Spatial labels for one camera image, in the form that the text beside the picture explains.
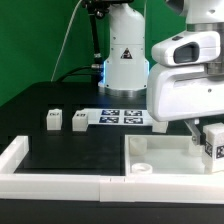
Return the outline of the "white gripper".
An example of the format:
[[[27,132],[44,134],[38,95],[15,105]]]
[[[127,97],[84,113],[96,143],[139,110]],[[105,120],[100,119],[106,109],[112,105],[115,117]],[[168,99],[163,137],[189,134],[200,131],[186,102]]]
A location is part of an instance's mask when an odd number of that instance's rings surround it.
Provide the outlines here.
[[[184,31],[152,47],[147,110],[157,121],[186,119],[195,145],[202,145],[202,134],[192,118],[224,113],[224,75],[206,70],[220,53],[216,31]]]

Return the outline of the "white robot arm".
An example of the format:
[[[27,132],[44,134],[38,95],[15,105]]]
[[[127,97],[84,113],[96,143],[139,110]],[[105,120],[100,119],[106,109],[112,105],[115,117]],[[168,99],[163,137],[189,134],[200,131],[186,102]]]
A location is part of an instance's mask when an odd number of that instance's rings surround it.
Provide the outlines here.
[[[110,53],[99,89],[115,96],[144,93],[157,122],[182,120],[196,145],[200,117],[224,114],[224,0],[164,0],[186,29],[152,47],[145,58],[145,19],[125,0],[110,2]]]

